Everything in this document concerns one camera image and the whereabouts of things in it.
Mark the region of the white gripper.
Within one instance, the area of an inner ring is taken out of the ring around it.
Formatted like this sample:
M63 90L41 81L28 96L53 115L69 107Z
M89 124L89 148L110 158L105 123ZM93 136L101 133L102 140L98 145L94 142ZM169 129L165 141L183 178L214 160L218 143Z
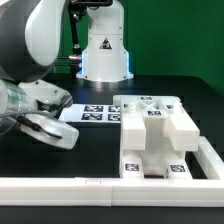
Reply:
M71 150L79 131L59 120L62 110L73 103L70 93L43 80L20 83L19 87L39 104L18 119L20 130L45 144Z

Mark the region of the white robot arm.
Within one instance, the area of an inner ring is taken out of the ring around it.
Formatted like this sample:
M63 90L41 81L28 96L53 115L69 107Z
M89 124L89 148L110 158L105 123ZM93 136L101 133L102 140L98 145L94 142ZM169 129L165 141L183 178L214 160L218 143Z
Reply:
M45 144L74 147L78 130L57 119L72 97L43 80L58 58L65 15L80 81L101 88L133 77L118 0L0 0L0 135L16 126Z

